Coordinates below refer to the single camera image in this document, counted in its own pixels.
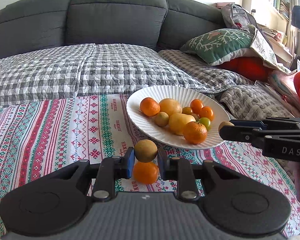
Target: snowflake pattern pillow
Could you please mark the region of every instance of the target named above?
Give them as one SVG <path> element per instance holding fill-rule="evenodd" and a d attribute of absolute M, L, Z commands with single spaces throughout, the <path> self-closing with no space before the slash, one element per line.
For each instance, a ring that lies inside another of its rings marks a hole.
<path fill-rule="evenodd" d="M 236 29 L 219 29 L 189 40 L 180 50 L 197 54 L 210 66 L 220 65 L 237 57 L 258 57 L 250 48 L 254 34 Z"/>

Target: checkered blanket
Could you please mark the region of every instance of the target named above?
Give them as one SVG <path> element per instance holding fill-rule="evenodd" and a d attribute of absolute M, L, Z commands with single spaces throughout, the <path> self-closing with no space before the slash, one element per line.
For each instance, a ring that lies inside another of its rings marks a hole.
<path fill-rule="evenodd" d="M 219 102 L 226 105 L 237 119 L 260 120 L 266 117 L 291 117 L 289 111 L 277 99 L 237 73 L 208 66 L 198 56 L 186 54 L 180 50 L 162 50 L 159 55 L 206 87 L 214 87 L 218 92 L 223 92 L 224 88 L 227 88 L 218 96 Z"/>
<path fill-rule="evenodd" d="M 292 117 L 289 111 L 262 88 L 239 85 L 225 91 L 221 98 L 233 116 L 243 120 L 262 120 L 267 117 Z"/>
<path fill-rule="evenodd" d="M 129 94 L 154 85 L 214 94 L 239 84 L 250 81 L 227 70 L 207 67 L 203 73 L 199 68 L 174 66 L 155 51 L 136 45 L 81 44 L 0 59 L 0 107 L 95 94 Z"/>
<path fill-rule="evenodd" d="M 93 44 L 43 49 L 0 59 L 0 107 L 76 97 Z"/>
<path fill-rule="evenodd" d="M 209 66 L 198 56 L 186 54 L 180 50 L 161 50 L 159 55 L 204 84 L 211 94 L 223 92 L 237 85 L 253 84 L 251 80 L 235 72 Z"/>

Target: patterned tablecloth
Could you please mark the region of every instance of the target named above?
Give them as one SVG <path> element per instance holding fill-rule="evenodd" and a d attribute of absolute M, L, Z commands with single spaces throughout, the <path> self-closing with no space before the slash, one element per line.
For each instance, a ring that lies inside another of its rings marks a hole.
<path fill-rule="evenodd" d="M 100 163 L 105 157 L 123 155 L 129 146 L 147 136 L 129 120 L 127 95 L 101 95 L 42 101 L 0 109 L 0 199 L 10 190 L 80 159 Z M 169 156 L 192 163 L 215 160 L 269 185 L 288 198 L 291 216 L 286 236 L 300 232 L 300 204 L 294 185 L 281 166 L 261 155 L 250 144 L 225 142 L 208 150 L 184 150 L 166 145 Z M 201 194 L 202 187 L 198 182 Z M 143 185 L 120 180 L 117 191 L 175 191 L 175 181 Z M 5 233 L 0 218 L 0 236 Z"/>

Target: white plate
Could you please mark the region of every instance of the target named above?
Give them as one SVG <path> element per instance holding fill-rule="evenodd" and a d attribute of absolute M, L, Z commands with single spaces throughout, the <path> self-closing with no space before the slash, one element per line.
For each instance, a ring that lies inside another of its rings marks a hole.
<path fill-rule="evenodd" d="M 190 144 L 183 136 L 169 132 L 169 128 L 161 128 L 154 123 L 153 117 L 147 117 L 140 110 L 140 102 L 144 98 L 153 98 L 158 103 L 164 98 L 177 100 L 182 107 L 190 106 L 193 99 L 200 99 L 204 106 L 210 106 L 214 113 L 214 120 L 211 122 L 211 130 L 206 140 L 201 144 Z M 176 86 L 152 86 L 134 92 L 127 101 L 127 112 L 132 122 L 146 135 L 164 144 L 183 149 L 209 149 L 224 142 L 219 136 L 218 127 L 221 122 L 229 121 L 226 111 L 211 98 L 187 89 Z"/>

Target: red cushion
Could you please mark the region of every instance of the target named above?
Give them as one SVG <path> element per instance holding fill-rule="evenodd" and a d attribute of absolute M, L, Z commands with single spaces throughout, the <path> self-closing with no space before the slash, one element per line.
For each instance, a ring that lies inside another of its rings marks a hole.
<path fill-rule="evenodd" d="M 219 65 L 221 68 L 236 72 L 252 81 L 267 82 L 268 75 L 273 71 L 263 65 L 259 57 L 239 57 Z"/>

